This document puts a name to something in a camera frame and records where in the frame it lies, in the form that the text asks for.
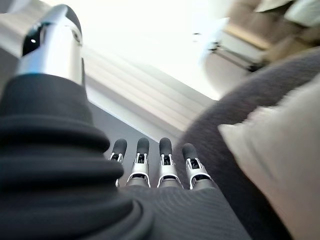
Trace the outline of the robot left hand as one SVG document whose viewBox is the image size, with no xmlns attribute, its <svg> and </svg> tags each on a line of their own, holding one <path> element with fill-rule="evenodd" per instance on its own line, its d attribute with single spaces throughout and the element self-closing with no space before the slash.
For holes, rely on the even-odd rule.
<svg viewBox="0 0 320 240">
<path fill-rule="evenodd" d="M 82 30 L 61 4 L 34 24 L 0 101 L 0 237 L 3 240 L 248 240 L 210 179 L 186 190 L 143 186 L 93 124 Z"/>
</svg>

